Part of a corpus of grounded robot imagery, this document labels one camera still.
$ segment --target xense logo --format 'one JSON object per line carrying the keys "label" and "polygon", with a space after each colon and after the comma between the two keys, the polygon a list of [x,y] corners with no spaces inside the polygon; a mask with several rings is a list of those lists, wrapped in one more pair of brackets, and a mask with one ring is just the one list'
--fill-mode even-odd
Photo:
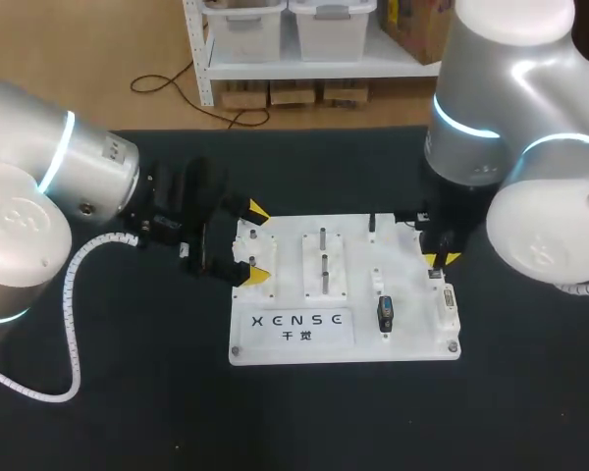
{"label": "xense logo", "polygon": [[[290,322],[288,316],[272,316],[267,317],[264,320],[264,316],[260,317],[252,317],[253,324],[251,327],[264,327],[264,322],[272,323],[274,326],[302,326],[303,325],[303,316],[291,316]],[[326,322],[333,323],[340,325],[343,323],[343,315],[342,314],[334,314],[331,319],[326,319]],[[312,325],[313,326],[320,326],[323,324],[323,316],[320,314],[315,314],[312,316]]]}

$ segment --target metal shelf frame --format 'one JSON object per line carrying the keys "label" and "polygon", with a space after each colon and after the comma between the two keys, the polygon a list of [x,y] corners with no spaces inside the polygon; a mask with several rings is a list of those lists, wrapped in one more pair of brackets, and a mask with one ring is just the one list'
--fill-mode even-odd
{"label": "metal shelf frame", "polygon": [[303,62],[295,18],[284,14],[282,20],[282,58],[263,64],[229,64],[220,60],[211,32],[204,39],[202,0],[184,0],[187,36],[194,59],[196,83],[202,106],[214,106],[212,80],[274,79],[374,79],[399,77],[435,77],[441,64],[423,66],[369,22],[364,57],[354,63]]}

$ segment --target wooden floor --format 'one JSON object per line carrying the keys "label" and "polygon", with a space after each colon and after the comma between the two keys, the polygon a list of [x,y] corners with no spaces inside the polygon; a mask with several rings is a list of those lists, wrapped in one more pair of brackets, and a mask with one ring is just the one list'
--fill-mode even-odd
{"label": "wooden floor", "polygon": [[[0,0],[0,78],[108,129],[223,128],[174,89],[129,90],[133,78],[173,75],[189,59],[182,0]],[[193,72],[181,85],[198,102]],[[263,128],[423,124],[433,92],[432,79],[384,80],[365,109],[271,110]]]}

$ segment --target white cable wrap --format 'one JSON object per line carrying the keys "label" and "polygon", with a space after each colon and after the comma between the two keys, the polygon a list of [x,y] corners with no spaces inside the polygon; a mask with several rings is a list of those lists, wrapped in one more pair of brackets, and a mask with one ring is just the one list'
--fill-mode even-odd
{"label": "white cable wrap", "polygon": [[7,388],[17,391],[20,394],[27,395],[32,399],[41,400],[43,402],[66,402],[77,395],[80,388],[80,362],[79,349],[77,347],[77,336],[75,334],[75,321],[72,309],[72,294],[77,270],[79,269],[80,263],[89,254],[89,252],[94,250],[96,247],[99,247],[100,245],[104,245],[105,243],[109,242],[117,242],[125,243],[135,247],[137,246],[137,241],[138,239],[135,235],[125,233],[109,233],[99,235],[81,247],[70,262],[68,273],[66,273],[66,278],[63,285],[63,319],[66,325],[66,338],[68,340],[68,351],[70,352],[70,364],[72,366],[72,385],[70,386],[70,389],[63,394],[44,394],[42,392],[25,388],[24,386],[10,380],[1,373],[0,383],[2,383]]}
{"label": "white cable wrap", "polygon": [[589,284],[587,285],[555,285],[558,289],[574,296],[589,296]]}

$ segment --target white shelf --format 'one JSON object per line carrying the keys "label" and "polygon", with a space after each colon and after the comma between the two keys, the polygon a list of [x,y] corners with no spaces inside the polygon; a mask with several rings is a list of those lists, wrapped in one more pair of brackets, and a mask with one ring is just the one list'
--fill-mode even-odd
{"label": "white shelf", "polygon": [[360,62],[303,62],[293,15],[282,20],[282,60],[263,64],[227,64],[210,37],[210,58],[206,75],[223,79],[374,79],[390,77],[435,77],[441,63],[423,66],[380,30],[372,16],[366,35],[364,57]]}

